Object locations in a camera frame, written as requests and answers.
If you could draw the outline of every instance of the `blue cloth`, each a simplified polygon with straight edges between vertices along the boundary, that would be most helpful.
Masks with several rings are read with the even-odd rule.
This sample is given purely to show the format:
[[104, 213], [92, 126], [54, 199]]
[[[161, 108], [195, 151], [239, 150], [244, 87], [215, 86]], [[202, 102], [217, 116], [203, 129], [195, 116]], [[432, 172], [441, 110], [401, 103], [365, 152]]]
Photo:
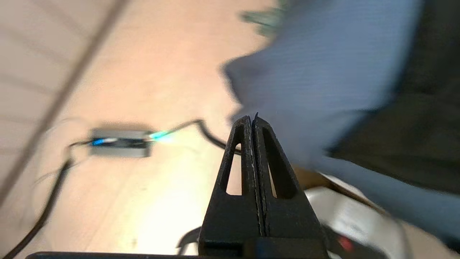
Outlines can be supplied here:
[[460, 198], [410, 186], [326, 150], [392, 99], [421, 0], [296, 1], [265, 49], [225, 66], [242, 108], [273, 127], [294, 165], [358, 187], [395, 217], [444, 242], [460, 240]]

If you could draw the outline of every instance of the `black cable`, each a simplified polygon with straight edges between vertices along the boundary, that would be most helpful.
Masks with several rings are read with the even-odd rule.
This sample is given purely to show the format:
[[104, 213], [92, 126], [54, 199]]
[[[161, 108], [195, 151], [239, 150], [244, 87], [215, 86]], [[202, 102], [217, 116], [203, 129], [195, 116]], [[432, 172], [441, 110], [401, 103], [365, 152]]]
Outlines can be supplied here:
[[7, 253], [3, 257], [3, 259], [13, 259], [19, 252], [21, 252], [30, 243], [30, 241], [32, 241], [32, 239], [37, 235], [40, 229], [42, 229], [43, 226], [46, 224], [46, 221], [48, 220], [56, 204], [56, 200], [58, 199], [62, 184], [65, 180], [65, 177], [67, 176], [67, 172], [72, 167], [72, 164], [73, 164], [73, 159], [71, 158], [71, 156], [69, 156], [68, 160], [64, 163], [64, 165], [62, 166], [59, 172], [59, 175], [57, 176], [58, 178], [56, 179], [56, 183], [54, 184], [50, 197], [48, 198], [48, 202], [46, 203], [46, 206], [43, 209], [43, 212], [40, 218], [35, 223], [32, 230], [21, 240], [21, 242], [19, 242], [9, 253]]
[[[220, 147], [222, 149], [225, 149], [227, 144], [225, 144], [223, 141], [221, 141], [220, 139], [216, 138], [215, 136], [213, 136], [209, 132], [209, 129], [206, 127], [206, 124], [205, 124], [203, 119], [196, 119], [196, 120], [192, 120], [192, 121], [188, 121], [188, 122], [179, 124], [178, 126], [168, 130], [165, 135], [172, 134], [172, 133], [174, 133], [174, 132], [176, 132], [178, 130], [181, 130], [181, 129], [186, 128], [188, 126], [191, 126], [193, 124], [198, 125], [198, 127], [200, 128], [200, 132], [209, 140], [209, 142], [211, 142], [215, 146], [218, 146], [218, 147]], [[236, 155], [241, 155], [241, 150], [235, 149], [235, 154]]]

